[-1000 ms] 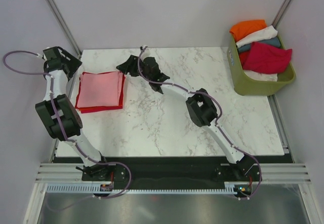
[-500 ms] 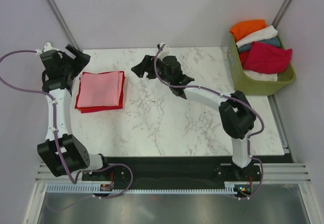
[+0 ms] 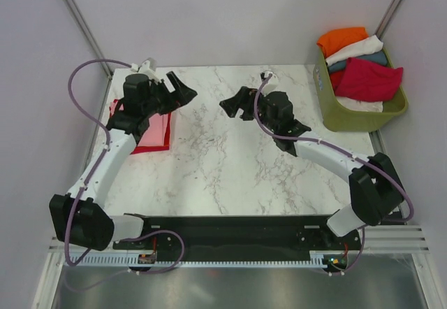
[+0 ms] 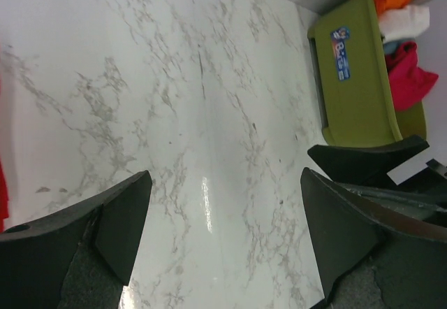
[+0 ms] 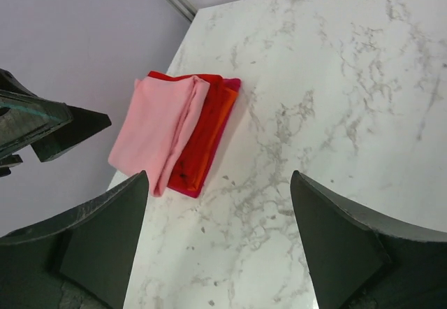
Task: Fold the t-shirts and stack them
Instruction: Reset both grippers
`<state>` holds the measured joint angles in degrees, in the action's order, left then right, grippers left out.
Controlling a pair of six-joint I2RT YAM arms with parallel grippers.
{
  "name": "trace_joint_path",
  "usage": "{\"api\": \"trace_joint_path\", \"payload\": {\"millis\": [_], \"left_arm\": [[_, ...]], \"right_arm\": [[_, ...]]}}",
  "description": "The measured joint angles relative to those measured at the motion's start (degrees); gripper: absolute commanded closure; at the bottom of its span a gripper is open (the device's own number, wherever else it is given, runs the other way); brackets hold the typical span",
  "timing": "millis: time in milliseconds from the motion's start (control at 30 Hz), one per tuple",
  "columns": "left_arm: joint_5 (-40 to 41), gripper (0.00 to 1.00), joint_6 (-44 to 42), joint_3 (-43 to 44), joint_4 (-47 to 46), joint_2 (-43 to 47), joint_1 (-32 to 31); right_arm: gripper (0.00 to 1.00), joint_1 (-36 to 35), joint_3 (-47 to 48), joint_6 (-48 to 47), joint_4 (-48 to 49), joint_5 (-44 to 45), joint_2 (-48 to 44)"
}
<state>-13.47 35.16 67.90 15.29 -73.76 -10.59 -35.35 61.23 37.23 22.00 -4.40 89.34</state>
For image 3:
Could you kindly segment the pink t-shirt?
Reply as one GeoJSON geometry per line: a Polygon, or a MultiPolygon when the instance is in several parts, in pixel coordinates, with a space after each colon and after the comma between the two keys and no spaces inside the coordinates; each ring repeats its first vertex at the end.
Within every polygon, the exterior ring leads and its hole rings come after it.
{"type": "MultiPolygon", "coordinates": [[[[118,99],[114,99],[109,105],[109,118],[115,114],[118,99]]],[[[155,114],[149,118],[149,129],[143,134],[139,143],[136,145],[132,154],[144,152],[160,152],[170,149],[170,119],[171,114],[158,115],[155,114]]],[[[110,131],[110,144],[122,144],[130,141],[129,137],[125,137],[123,131],[110,131]]]]}

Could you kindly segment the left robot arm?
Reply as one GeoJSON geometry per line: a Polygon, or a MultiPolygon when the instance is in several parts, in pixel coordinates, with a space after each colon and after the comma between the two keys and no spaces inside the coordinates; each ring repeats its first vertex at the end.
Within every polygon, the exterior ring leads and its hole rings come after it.
{"type": "Polygon", "coordinates": [[[50,200],[50,214],[57,238],[70,245],[101,251],[114,241],[128,239],[138,248],[153,241],[153,231],[143,220],[131,215],[108,215],[104,211],[110,188],[125,160],[135,150],[149,120],[187,105],[195,97],[174,72],[158,80],[148,73],[132,73],[123,83],[123,97],[105,130],[105,144],[91,160],[77,182],[64,194],[50,200]]]}

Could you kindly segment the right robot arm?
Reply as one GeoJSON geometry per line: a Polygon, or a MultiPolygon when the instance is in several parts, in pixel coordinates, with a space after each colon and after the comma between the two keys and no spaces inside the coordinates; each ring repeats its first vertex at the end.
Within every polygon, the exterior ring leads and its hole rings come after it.
{"type": "Polygon", "coordinates": [[[378,152],[368,157],[320,139],[295,118],[286,93],[263,95],[241,87],[219,105],[230,118],[257,121],[281,151],[314,162],[349,185],[350,203],[331,215],[320,230],[325,247],[336,248],[353,230],[380,224],[405,201],[406,193],[388,156],[378,152]]]}

